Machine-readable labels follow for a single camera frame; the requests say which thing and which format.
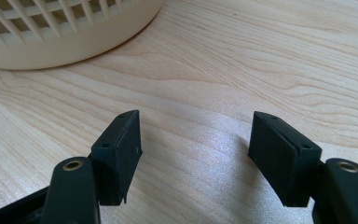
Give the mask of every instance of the white basket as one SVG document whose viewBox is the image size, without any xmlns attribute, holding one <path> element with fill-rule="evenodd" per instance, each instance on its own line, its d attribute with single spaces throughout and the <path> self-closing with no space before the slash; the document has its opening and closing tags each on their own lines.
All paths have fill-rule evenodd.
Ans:
<svg viewBox="0 0 358 224">
<path fill-rule="evenodd" d="M 107 51 L 142 30 L 162 2 L 0 0 L 0 68 L 46 68 Z"/>
</svg>

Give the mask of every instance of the wood grain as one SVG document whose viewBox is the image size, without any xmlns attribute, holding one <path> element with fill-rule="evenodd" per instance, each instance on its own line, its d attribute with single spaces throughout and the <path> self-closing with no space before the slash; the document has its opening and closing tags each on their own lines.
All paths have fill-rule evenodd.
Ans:
<svg viewBox="0 0 358 224">
<path fill-rule="evenodd" d="M 282 207 L 248 159 L 253 112 L 358 162 L 358 1 L 166 0 L 100 56 L 0 70 L 0 207 L 132 109 L 145 153 L 103 223 L 311 223 L 312 202 Z"/>
</svg>

